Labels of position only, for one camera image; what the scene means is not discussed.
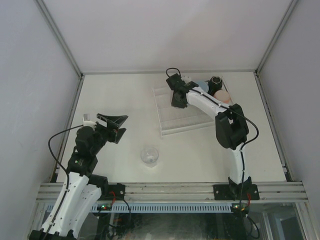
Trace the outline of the clear acrylic dish rack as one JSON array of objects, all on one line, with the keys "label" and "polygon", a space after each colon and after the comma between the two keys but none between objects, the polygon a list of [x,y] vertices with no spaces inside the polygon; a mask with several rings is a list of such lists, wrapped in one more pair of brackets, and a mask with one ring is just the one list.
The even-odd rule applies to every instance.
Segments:
[{"label": "clear acrylic dish rack", "polygon": [[153,89],[162,137],[215,125],[215,119],[199,108],[190,105],[186,108],[171,106],[173,91],[168,86]]}]

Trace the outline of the light blue mug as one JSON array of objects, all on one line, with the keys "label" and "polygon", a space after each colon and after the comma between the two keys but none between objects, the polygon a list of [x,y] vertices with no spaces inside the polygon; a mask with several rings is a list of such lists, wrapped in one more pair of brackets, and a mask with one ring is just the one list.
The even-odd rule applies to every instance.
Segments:
[{"label": "light blue mug", "polygon": [[207,81],[196,81],[195,82],[204,92],[208,93],[210,90],[209,83]]}]

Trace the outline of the clear glass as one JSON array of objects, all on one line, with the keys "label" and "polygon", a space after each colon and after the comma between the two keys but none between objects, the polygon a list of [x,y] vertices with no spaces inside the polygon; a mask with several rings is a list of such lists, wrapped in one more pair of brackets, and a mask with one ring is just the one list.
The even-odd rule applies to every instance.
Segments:
[{"label": "clear glass", "polygon": [[153,168],[157,165],[159,152],[154,147],[146,147],[141,151],[140,158],[147,167]]}]

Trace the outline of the black mug cream inside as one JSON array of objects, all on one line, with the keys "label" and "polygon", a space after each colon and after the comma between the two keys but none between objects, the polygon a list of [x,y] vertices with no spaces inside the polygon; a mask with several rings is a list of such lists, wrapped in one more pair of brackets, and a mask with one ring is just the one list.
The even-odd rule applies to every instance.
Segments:
[{"label": "black mug cream inside", "polygon": [[208,81],[208,94],[213,96],[217,91],[221,90],[223,86],[223,80],[218,77],[218,76],[213,76],[209,81]]}]

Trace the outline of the pink ceramic mug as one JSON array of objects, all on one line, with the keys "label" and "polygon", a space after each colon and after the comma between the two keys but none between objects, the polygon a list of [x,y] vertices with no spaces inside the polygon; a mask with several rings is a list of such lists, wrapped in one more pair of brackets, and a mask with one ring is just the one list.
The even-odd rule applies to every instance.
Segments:
[{"label": "pink ceramic mug", "polygon": [[225,90],[218,90],[213,95],[214,98],[223,102],[225,104],[229,104],[231,102],[230,94]]}]

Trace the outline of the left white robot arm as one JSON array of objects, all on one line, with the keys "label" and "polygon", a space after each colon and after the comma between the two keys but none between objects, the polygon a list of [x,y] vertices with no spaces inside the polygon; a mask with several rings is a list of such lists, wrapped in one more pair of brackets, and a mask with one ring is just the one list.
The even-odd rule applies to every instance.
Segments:
[{"label": "left white robot arm", "polygon": [[97,155],[106,143],[118,144],[126,129],[122,124],[127,115],[108,116],[98,113],[93,122],[85,114],[77,130],[75,146],[67,163],[61,165],[66,178],[57,200],[39,230],[32,230],[31,240],[75,240],[81,227],[98,200],[122,201],[126,187],[109,184],[107,177],[93,173]]}]

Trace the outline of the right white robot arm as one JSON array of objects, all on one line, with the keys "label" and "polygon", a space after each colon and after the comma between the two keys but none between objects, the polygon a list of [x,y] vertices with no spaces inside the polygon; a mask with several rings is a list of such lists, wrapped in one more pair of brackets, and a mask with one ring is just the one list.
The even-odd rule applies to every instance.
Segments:
[{"label": "right white robot arm", "polygon": [[197,107],[215,122],[215,136],[218,143],[231,153],[229,189],[233,194],[239,194],[245,185],[251,184],[251,179],[245,169],[244,146],[249,134],[247,120],[238,104],[228,105],[205,92],[193,81],[188,83],[180,78],[167,79],[169,88],[173,91],[171,105],[184,109],[189,105]]}]

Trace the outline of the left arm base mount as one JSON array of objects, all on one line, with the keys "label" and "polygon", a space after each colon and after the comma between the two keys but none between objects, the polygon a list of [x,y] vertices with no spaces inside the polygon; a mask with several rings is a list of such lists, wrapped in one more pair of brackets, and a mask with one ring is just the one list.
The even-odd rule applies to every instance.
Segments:
[{"label": "left arm base mount", "polygon": [[99,201],[113,199],[122,201],[125,198],[126,186],[122,183],[109,183],[108,178],[105,176],[93,174],[88,183],[101,190]]}]

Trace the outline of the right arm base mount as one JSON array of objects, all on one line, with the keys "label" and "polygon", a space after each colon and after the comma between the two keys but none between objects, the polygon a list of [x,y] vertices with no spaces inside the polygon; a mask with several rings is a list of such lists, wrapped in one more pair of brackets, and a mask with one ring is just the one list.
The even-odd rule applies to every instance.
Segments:
[{"label": "right arm base mount", "polygon": [[260,194],[258,186],[252,183],[252,178],[249,176],[243,183],[235,184],[228,178],[228,184],[213,185],[214,199],[217,201],[236,201],[240,200],[259,200]]}]

